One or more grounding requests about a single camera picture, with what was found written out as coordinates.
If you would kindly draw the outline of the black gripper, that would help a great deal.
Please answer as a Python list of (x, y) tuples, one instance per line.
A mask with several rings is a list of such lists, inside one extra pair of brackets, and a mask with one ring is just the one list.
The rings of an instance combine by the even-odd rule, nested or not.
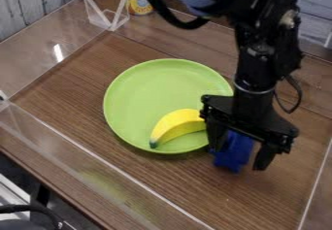
[(205, 120), (209, 149), (221, 151), (227, 139), (227, 131), (239, 133), (261, 143), (253, 169), (265, 171), (274, 156), (289, 153), (298, 137), (298, 128), (277, 113), (268, 97), (264, 103), (243, 98), (243, 103), (233, 96), (203, 95), (199, 116)]

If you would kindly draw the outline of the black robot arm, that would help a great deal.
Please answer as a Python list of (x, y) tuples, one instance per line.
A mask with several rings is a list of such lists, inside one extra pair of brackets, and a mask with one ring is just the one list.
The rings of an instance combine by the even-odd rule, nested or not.
[(227, 131), (261, 143), (253, 168), (264, 171), (273, 158), (290, 151), (298, 128), (273, 106), (276, 84), (294, 83), (292, 73), (301, 66), (298, 45), (301, 19), (297, 0), (183, 0), (198, 16), (225, 16), (234, 29), (238, 49), (230, 97), (203, 95), (209, 148), (226, 152)]

